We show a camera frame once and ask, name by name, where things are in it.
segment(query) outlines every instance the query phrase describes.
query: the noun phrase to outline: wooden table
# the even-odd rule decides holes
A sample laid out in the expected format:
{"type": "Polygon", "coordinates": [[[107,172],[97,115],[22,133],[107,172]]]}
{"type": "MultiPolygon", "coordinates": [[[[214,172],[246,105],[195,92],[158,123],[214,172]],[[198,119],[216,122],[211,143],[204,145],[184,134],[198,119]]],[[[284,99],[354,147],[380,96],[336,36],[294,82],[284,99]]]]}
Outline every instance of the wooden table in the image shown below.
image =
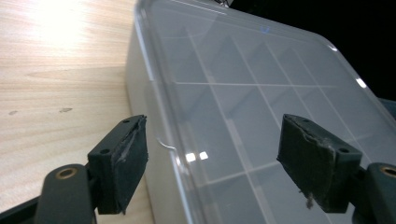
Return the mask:
{"type": "MultiPolygon", "coordinates": [[[[0,212],[40,194],[51,170],[132,115],[125,62],[134,0],[0,2],[0,212]]],[[[153,223],[143,178],[126,216],[153,223]]]]}

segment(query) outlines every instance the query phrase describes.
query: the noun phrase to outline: grid compartment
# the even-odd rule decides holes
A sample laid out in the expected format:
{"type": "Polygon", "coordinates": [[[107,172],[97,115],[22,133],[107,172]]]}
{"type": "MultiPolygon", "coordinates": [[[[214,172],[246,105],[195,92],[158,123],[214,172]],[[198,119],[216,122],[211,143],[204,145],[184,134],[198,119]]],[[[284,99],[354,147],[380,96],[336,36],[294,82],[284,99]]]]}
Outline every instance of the grid compartment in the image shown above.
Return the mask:
{"type": "Polygon", "coordinates": [[[284,114],[292,114],[312,119],[304,102],[301,101],[292,86],[264,86],[261,87],[264,97],[276,115],[278,126],[282,124],[284,114]]]}
{"type": "Polygon", "coordinates": [[[243,167],[233,145],[227,126],[212,90],[206,85],[176,85],[186,155],[193,153],[191,169],[207,180],[217,180],[227,175],[243,172],[243,167]],[[201,159],[205,153],[207,159],[201,159]]]}
{"type": "Polygon", "coordinates": [[[237,149],[244,155],[242,161],[247,167],[258,167],[275,161],[279,141],[271,136],[280,135],[280,130],[259,89],[216,86],[214,90],[229,130],[237,133],[233,139],[241,141],[237,149]]]}
{"type": "Polygon", "coordinates": [[[254,188],[261,195],[259,203],[267,202],[276,223],[318,224],[330,223],[317,204],[306,207],[307,199],[285,173],[280,163],[250,174],[254,188]]]}
{"type": "Polygon", "coordinates": [[[274,55],[264,42],[249,53],[247,64],[260,84],[289,84],[274,55]]]}
{"type": "Polygon", "coordinates": [[[186,28],[180,29],[175,37],[163,39],[168,66],[175,82],[207,82],[205,72],[196,54],[186,28]]]}
{"type": "Polygon", "coordinates": [[[266,223],[245,175],[201,190],[208,193],[207,197],[202,197],[207,223],[266,223]]]}

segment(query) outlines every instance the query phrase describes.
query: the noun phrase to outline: transparent container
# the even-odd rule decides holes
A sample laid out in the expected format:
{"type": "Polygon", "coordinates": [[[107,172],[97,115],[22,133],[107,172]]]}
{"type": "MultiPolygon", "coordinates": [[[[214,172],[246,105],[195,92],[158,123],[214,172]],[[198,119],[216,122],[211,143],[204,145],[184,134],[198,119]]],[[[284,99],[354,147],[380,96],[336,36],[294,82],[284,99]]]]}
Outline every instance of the transparent container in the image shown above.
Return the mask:
{"type": "Polygon", "coordinates": [[[322,36],[211,2],[142,0],[134,16],[127,86],[150,123],[156,223],[351,223],[352,205],[308,209],[276,161],[284,114],[362,151],[363,168],[396,164],[394,119],[322,36]]]}

